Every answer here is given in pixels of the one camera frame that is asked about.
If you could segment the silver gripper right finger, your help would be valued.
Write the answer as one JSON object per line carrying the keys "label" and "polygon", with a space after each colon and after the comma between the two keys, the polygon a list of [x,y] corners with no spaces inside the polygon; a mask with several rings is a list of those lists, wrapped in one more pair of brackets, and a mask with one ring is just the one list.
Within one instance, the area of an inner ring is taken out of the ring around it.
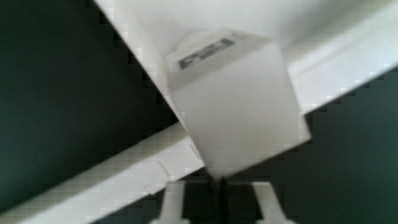
{"label": "silver gripper right finger", "polygon": [[297,224],[288,218],[268,182],[226,185],[226,224]]}

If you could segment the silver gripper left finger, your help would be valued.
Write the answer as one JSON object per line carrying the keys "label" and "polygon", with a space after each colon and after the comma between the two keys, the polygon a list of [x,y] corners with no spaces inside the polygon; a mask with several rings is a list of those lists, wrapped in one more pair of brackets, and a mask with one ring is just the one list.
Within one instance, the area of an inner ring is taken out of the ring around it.
{"label": "silver gripper left finger", "polygon": [[217,192],[208,181],[167,184],[158,217],[149,224],[219,224]]}

